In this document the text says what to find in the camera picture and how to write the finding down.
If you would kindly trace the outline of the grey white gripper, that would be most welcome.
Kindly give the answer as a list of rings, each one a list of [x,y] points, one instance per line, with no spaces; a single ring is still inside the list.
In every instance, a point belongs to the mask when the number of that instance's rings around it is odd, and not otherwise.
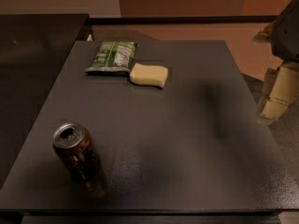
[[[267,69],[258,102],[259,116],[278,119],[299,95],[299,0],[291,0],[254,41],[269,43],[275,56],[290,61]]]

